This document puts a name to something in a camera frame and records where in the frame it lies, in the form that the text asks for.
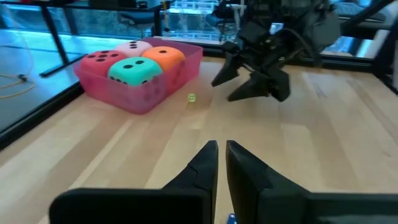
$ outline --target teal die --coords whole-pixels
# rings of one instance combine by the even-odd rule
[[[139,86],[162,74],[160,66],[152,59],[131,57],[116,62],[109,69],[108,78],[127,85]]]

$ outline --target pink plastic bin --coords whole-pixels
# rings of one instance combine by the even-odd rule
[[[185,61],[141,86],[128,86],[86,72],[80,69],[80,64],[77,63],[73,69],[87,95],[126,111],[144,114],[191,79],[198,76],[203,56],[201,47],[158,38],[147,38],[143,41],[150,43],[154,47],[168,46],[179,49],[184,53]]]

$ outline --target wooden table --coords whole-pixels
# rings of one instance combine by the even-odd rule
[[[220,148],[216,223],[233,212],[227,139],[312,191],[398,192],[398,99],[372,75],[287,67],[285,102],[230,103],[248,73],[212,88],[222,63],[204,58],[200,76],[147,115],[83,95],[20,138],[0,153],[1,223],[47,223],[50,202],[70,188],[160,188],[209,139]]]

